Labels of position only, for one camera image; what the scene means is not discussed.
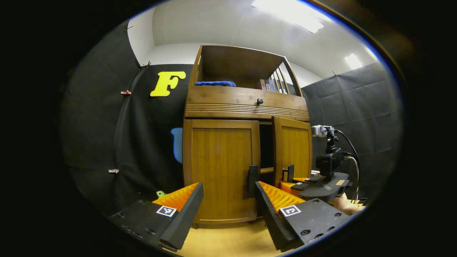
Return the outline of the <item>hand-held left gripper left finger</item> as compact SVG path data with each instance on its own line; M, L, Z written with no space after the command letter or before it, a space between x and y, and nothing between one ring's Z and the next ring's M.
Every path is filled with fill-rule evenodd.
M138 241L154 248L181 250L204 198L200 182L154 201L138 200L108 217Z

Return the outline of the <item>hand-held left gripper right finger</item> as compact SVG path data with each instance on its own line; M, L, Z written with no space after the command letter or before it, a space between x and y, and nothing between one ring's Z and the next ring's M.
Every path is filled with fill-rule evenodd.
M276 250L286 252L319 241L344 226L346 213L324 200L302 200L264 182L254 182L258 209Z

